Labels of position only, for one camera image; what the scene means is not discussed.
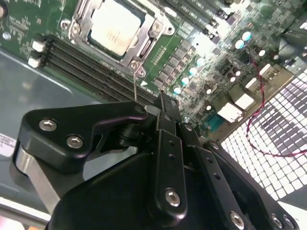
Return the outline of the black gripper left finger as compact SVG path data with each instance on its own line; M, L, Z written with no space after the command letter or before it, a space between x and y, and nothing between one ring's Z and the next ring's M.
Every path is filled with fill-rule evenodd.
M21 121L14 166L52 216L70 190L128 157L169 153L183 160L170 99L162 93L148 106L127 101L30 111Z

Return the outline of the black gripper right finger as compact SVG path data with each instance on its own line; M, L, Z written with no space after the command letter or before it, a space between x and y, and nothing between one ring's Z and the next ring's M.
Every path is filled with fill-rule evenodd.
M181 121L177 100L169 111L180 130L184 156L201 175L213 230L297 230L295 219L215 141L201 144Z

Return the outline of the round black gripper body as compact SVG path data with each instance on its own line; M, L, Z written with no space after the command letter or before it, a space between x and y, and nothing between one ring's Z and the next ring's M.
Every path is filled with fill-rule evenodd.
M217 209L181 156L133 155L70 190L50 230L221 230Z

